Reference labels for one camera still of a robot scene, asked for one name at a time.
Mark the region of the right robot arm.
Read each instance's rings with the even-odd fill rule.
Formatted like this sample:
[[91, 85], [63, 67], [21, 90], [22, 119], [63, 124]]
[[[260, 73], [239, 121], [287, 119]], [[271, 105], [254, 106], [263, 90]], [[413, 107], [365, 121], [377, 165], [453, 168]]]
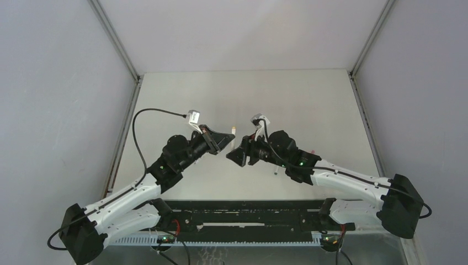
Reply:
[[421, 219], [424, 201], [410, 179], [373, 177], [334, 165], [297, 147], [285, 131], [269, 137], [247, 135], [226, 158], [243, 167], [264, 161], [285, 169], [293, 181], [341, 190], [369, 203], [373, 218], [391, 234], [412, 239]]

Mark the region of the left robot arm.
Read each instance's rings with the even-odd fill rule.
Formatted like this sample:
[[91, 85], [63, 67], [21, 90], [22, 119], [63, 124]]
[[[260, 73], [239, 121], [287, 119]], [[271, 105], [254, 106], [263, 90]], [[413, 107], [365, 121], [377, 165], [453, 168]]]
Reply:
[[171, 210], [160, 195], [176, 185], [183, 171], [204, 154], [217, 155], [235, 139], [233, 134], [215, 132], [207, 125], [199, 128], [191, 139], [170, 137], [160, 157], [125, 188], [87, 206], [67, 208], [58, 235], [75, 264], [91, 262], [110, 243], [133, 232], [171, 226]]

